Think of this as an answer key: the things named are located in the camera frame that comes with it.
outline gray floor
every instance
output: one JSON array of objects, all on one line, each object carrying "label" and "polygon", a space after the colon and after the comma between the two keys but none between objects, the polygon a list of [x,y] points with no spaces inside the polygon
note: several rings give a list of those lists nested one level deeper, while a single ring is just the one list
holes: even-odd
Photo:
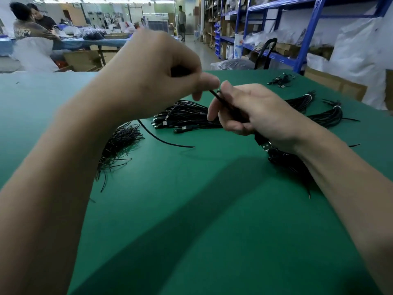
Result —
[{"label": "gray floor", "polygon": [[[220,61],[214,54],[214,51],[203,44],[203,42],[194,41],[194,35],[185,36],[185,45],[192,49],[199,55],[202,63],[202,70],[210,70],[210,64]],[[13,60],[9,57],[0,57],[0,73],[11,73],[17,70],[23,70],[19,61]]]}]

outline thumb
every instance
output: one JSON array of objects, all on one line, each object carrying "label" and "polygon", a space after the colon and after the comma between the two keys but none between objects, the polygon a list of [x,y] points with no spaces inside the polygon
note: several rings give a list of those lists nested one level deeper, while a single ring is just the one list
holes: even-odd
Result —
[{"label": "thumb", "polygon": [[184,77],[174,77],[170,81],[172,92],[177,98],[182,98],[192,94],[194,100],[198,101],[203,91],[217,89],[220,80],[213,74],[193,73]]},{"label": "thumb", "polygon": [[252,97],[245,91],[235,88],[230,82],[224,81],[221,84],[221,92],[225,99],[235,107],[248,113],[252,109]]}]

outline small pile of connectors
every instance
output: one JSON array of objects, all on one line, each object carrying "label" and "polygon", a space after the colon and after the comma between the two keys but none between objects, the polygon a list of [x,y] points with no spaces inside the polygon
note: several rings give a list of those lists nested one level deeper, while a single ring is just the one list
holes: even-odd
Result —
[{"label": "small pile of connectors", "polygon": [[295,76],[291,74],[283,73],[282,75],[274,78],[268,85],[277,85],[280,88],[288,87],[288,84],[294,79]]},{"label": "small pile of connectors", "polygon": [[185,133],[201,128],[222,128],[219,119],[208,121],[208,108],[189,100],[180,100],[155,115],[151,125],[155,129],[174,128],[174,133]]}]

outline aisle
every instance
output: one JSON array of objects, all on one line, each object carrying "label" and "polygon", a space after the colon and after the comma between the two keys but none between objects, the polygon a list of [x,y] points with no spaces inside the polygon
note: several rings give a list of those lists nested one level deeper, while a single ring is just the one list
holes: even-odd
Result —
[{"label": "aisle", "polygon": [[194,43],[194,35],[185,36],[185,45],[199,55],[200,61],[202,63],[202,70],[210,70],[211,63],[221,61],[217,58],[216,54],[214,54],[214,51],[210,49],[207,44],[203,44],[203,42],[199,41]]}]

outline table leg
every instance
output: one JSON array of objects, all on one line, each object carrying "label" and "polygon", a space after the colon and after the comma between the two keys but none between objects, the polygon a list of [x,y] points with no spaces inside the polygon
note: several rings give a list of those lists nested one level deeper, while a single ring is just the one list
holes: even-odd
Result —
[{"label": "table leg", "polygon": [[101,56],[102,64],[105,66],[106,63],[105,63],[104,53],[102,52],[102,45],[99,45],[99,46],[98,46],[98,53],[99,53],[100,56]]}]

